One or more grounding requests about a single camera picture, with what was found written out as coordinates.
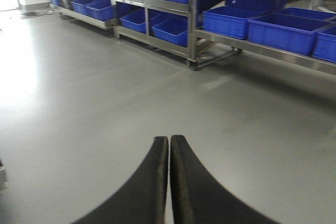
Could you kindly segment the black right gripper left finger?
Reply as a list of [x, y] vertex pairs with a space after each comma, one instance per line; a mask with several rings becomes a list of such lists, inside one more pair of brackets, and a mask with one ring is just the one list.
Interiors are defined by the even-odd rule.
[[132, 176], [105, 202], [74, 223], [165, 223], [168, 139], [156, 136]]

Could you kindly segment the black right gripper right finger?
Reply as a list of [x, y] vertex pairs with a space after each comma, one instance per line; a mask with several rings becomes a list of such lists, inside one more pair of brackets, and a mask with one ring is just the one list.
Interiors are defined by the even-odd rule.
[[223, 187], [182, 135], [171, 137], [170, 186], [174, 223], [275, 223]]

